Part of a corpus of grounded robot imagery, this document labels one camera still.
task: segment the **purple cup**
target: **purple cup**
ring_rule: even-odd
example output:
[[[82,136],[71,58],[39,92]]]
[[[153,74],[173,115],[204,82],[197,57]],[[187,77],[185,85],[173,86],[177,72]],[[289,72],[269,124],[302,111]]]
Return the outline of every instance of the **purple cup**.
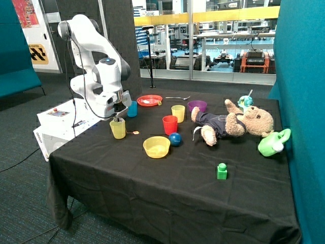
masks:
[[[204,101],[200,101],[200,100],[195,100],[195,101],[190,101],[188,104],[188,109],[190,112],[192,112],[192,110],[194,109],[194,107],[199,107],[201,112],[204,112],[207,108],[207,103]]]

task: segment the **teddy bear paw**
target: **teddy bear paw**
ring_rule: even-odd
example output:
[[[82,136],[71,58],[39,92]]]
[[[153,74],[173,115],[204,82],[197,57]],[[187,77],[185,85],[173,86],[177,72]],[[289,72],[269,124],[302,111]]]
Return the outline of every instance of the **teddy bear paw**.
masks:
[[[198,114],[199,111],[200,111],[199,107],[194,107],[193,108],[192,114],[191,114],[192,122],[196,121],[196,117],[197,117],[197,114]]]
[[[231,104],[232,102],[229,100],[229,99],[226,99],[225,101],[224,101],[224,104],[225,105],[229,105],[229,104]]]
[[[203,126],[201,129],[201,135],[207,145],[213,146],[217,143],[217,138],[215,136],[215,131],[211,126]]]

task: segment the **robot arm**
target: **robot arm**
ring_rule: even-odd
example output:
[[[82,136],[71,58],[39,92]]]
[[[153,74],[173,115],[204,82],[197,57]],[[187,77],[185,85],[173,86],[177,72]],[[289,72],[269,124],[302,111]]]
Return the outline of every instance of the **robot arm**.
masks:
[[[58,32],[64,40],[71,41],[72,52],[78,67],[86,70],[83,76],[71,80],[71,88],[80,94],[91,111],[103,120],[125,113],[131,105],[129,93],[123,92],[121,80],[130,76],[130,68],[113,45],[100,35],[93,23],[78,14],[72,20],[59,23]],[[95,65],[92,51],[105,53]],[[94,89],[103,87],[100,95]]]

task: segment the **yellow bowl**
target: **yellow bowl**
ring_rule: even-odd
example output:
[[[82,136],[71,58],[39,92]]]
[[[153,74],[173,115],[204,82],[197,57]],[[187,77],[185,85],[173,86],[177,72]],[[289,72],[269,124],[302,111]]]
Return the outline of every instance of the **yellow bowl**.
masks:
[[[171,142],[163,136],[153,136],[143,142],[146,154],[153,159],[160,159],[167,155]]]

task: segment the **teddy bear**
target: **teddy bear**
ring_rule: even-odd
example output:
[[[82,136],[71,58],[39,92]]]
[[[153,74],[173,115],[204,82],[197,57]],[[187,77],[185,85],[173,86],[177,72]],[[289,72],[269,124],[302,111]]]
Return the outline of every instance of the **teddy bear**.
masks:
[[[270,113],[256,106],[249,106],[243,113],[236,105],[226,99],[228,115],[214,115],[200,112],[194,107],[191,113],[192,122],[202,126],[201,135],[209,146],[217,143],[217,138],[225,136],[242,136],[245,133],[267,137],[273,130],[273,118]]]

